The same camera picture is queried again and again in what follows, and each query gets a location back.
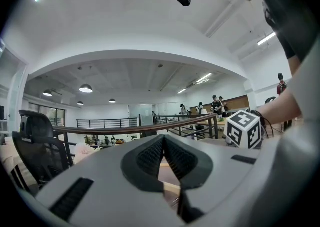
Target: window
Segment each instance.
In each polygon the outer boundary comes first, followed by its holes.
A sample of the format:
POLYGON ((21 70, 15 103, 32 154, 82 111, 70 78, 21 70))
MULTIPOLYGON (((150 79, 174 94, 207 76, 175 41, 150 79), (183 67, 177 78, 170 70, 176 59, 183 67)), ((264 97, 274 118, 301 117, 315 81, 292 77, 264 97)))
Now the window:
POLYGON ((46 115, 53 126, 66 126, 66 111, 64 109, 50 108, 29 103, 29 111, 46 115))
POLYGON ((29 111, 38 113, 39 112, 39 107, 40 106, 37 105, 37 104, 29 103, 29 111))

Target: gray plastic surface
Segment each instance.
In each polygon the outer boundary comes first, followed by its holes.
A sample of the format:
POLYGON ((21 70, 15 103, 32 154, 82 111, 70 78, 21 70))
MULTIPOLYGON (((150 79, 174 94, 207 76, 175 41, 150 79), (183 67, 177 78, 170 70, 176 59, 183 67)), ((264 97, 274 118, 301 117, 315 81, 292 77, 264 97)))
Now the gray plastic surface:
MULTIPOLYGON (((100 151, 59 175, 36 197, 50 208, 79 178, 94 180, 70 218, 75 226, 183 226, 162 193, 143 192, 123 176, 123 156, 155 136, 100 151)), ((271 226, 293 204, 319 167, 320 123, 305 122, 266 141, 261 151, 215 146, 174 136, 213 161, 206 183, 187 190, 191 207, 205 213, 190 226, 271 226), (257 159, 248 164, 234 155, 257 159)))
POLYGON ((205 184, 200 188, 186 191, 190 205, 200 209, 205 214, 225 200, 240 185, 254 166, 231 158, 234 155, 241 155, 257 159, 261 153, 260 150, 194 142, 180 136, 174 136, 174 138, 206 153, 213 161, 213 171, 205 184))
POLYGON ((214 210, 190 226, 272 226, 319 167, 319 137, 320 122, 305 122, 289 129, 279 142, 266 142, 243 182, 214 210))
POLYGON ((149 136, 99 151, 48 183, 36 199, 50 208, 78 178, 94 181, 70 217, 69 223, 99 226, 181 226, 162 193, 143 192, 126 180, 121 160, 126 153, 150 141, 149 136))

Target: black vent slot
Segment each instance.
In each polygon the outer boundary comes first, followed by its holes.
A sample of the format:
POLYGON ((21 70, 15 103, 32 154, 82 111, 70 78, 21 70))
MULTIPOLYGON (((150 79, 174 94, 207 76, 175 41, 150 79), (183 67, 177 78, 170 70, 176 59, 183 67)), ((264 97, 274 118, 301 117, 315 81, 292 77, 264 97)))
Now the black vent slot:
POLYGON ((160 164, 164 157, 162 143, 162 139, 158 140, 152 146, 141 151, 136 159, 136 162, 141 170, 156 178, 159 176, 160 164))
POLYGON ((177 145, 167 140, 164 143, 165 159, 179 180, 189 174, 198 164, 197 157, 182 148, 181 144, 177 145))
POLYGON ((163 139, 163 135, 156 136, 128 152, 121 161, 124 177, 141 191, 164 192, 164 184, 158 180, 164 157, 163 139))
POLYGON ((57 217, 67 221, 76 210, 94 181, 79 178, 68 191, 53 205, 50 211, 57 217))
POLYGON ((211 158, 170 135, 166 135, 164 140, 164 156, 179 179, 181 190, 203 186, 214 168, 211 158))
POLYGON ((234 155, 231 159, 234 161, 240 161, 240 162, 251 164, 251 165, 255 164, 257 161, 255 158, 245 157, 241 155, 234 155))

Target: black rubber pad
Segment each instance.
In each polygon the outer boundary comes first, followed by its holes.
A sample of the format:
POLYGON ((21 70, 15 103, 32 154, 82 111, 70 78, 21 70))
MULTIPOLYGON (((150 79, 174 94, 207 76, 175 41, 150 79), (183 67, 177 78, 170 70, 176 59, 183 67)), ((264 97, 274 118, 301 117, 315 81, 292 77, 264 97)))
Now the black rubber pad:
POLYGON ((255 159, 255 158, 245 157, 245 156, 241 156, 241 155, 234 155, 231 159, 235 160, 235 161, 240 161, 243 163, 251 164, 251 165, 253 165, 257 161, 257 159, 255 159))
POLYGON ((68 191, 53 205, 50 211, 57 217, 67 221, 76 210, 81 200, 89 191, 94 181, 79 178, 68 191))

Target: wooden handrail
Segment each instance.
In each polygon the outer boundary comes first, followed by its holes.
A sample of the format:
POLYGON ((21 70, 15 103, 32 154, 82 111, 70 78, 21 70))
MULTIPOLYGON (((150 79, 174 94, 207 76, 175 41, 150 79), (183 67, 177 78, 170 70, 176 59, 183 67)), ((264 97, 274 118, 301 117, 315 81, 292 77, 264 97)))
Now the wooden handrail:
POLYGON ((157 115, 157 118, 181 118, 181 119, 195 119, 202 116, 208 116, 208 114, 199 114, 199 115, 157 115))
MULTIPOLYGON (((187 116, 173 116, 180 118, 188 118, 191 115, 187 116)), ((207 121, 216 117, 217 114, 208 114, 201 115, 200 117, 193 117, 190 119, 178 121, 175 123, 165 123, 159 125, 146 125, 146 126, 138 126, 138 127, 124 127, 124 128, 95 128, 95 129, 87 129, 87 128, 76 128, 76 127, 63 127, 63 126, 54 126, 53 130, 63 132, 63 133, 71 133, 71 134, 79 134, 79 135, 126 135, 126 134, 137 134, 142 132, 151 132, 151 131, 159 131, 159 130, 167 130, 172 128, 179 128, 190 124, 196 124, 198 122, 207 121)))

